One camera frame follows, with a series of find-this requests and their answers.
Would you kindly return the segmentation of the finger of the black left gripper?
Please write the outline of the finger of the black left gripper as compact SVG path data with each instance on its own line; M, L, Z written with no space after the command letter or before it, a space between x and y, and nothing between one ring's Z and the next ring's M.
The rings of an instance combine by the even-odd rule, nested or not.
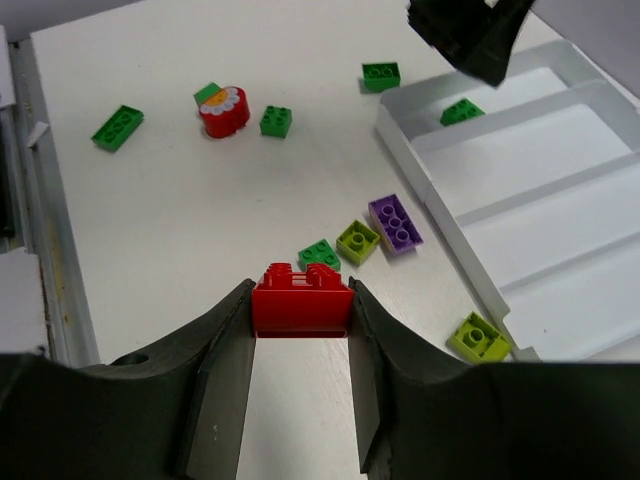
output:
M533 0L418 0L408 23L455 70L491 87L505 79L513 46Z

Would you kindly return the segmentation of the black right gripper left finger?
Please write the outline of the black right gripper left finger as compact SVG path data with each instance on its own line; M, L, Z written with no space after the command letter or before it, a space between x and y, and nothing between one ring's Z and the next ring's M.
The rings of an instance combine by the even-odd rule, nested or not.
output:
M1 357L5 479L232 479L255 352L254 284L109 365Z

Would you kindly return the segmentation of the red 2x4 brick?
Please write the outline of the red 2x4 brick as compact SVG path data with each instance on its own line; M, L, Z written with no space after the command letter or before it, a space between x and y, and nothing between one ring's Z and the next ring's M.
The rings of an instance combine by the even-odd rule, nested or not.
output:
M252 291L253 331L258 338L344 338L354 291L322 263L295 272L271 264Z

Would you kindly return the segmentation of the green 2x4 brick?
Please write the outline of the green 2x4 brick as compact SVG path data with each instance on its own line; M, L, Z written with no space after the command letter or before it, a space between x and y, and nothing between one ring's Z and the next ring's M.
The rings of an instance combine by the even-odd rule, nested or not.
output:
M483 116L485 112L468 98L462 98L442 111L440 123L450 126Z

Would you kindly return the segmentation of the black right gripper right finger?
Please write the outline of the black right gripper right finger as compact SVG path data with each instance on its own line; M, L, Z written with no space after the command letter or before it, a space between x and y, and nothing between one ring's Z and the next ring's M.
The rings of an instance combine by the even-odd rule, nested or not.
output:
M348 351L370 479L635 479L635 363L470 366L354 291Z

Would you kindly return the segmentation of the green 2x2 brick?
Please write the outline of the green 2x2 brick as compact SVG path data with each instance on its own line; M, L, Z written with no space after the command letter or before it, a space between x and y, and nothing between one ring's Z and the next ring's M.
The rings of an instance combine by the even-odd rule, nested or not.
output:
M260 120L262 136L284 139L292 124L292 111L286 107L268 105Z
M364 87L370 92L378 93L396 88L401 83L398 63L364 63L362 79Z
M319 240L298 252L298 266L302 271L311 263L325 264L336 272L341 270L340 259L326 239Z

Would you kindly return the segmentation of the red flower brick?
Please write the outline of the red flower brick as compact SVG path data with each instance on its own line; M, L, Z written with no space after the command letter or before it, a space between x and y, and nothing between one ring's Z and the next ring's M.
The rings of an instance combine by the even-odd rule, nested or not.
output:
M227 86L199 106L199 115L209 137L223 139L243 129L250 119L246 92Z

